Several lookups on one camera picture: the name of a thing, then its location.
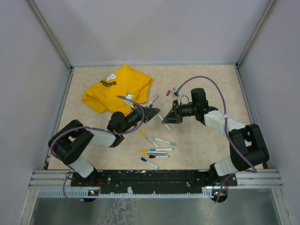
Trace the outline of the grey cap marker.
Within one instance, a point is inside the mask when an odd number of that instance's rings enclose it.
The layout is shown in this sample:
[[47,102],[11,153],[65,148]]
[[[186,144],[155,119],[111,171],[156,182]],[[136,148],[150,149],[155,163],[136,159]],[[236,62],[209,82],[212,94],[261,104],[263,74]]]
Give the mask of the grey cap marker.
[[164,139],[161,139],[161,138],[158,138],[158,137],[154,137],[154,139],[157,140],[157,141],[159,141],[159,142],[162,142],[162,143],[166,143],[166,144],[169,144],[169,145],[172,145],[172,146],[176,146],[175,143],[167,141],[167,140],[164,140]]

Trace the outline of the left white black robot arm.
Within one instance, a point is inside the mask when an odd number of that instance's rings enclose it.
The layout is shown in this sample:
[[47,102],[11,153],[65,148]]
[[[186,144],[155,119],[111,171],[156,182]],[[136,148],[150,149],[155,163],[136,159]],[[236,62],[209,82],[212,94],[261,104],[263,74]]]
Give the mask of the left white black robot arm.
[[88,145],[117,147],[129,134],[141,125],[150,121],[160,112],[158,108],[135,108],[130,114],[114,112],[107,129],[84,126],[78,120],[72,120],[48,142],[54,157],[81,176],[87,186],[98,180],[95,167],[82,155]]

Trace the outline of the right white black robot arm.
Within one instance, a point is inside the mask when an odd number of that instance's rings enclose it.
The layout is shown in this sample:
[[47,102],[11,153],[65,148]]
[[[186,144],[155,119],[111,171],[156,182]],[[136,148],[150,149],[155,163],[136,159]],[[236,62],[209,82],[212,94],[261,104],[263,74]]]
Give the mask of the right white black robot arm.
[[168,91],[168,94],[172,94],[176,100],[163,118],[163,123],[181,124],[184,117],[194,116],[203,125],[226,136],[229,141],[229,156],[209,168],[212,184],[221,185],[226,180],[226,175],[245,171],[269,160],[270,155],[259,126],[237,122],[210,106],[203,88],[192,89],[192,101],[187,104],[181,102],[183,95],[176,89]]

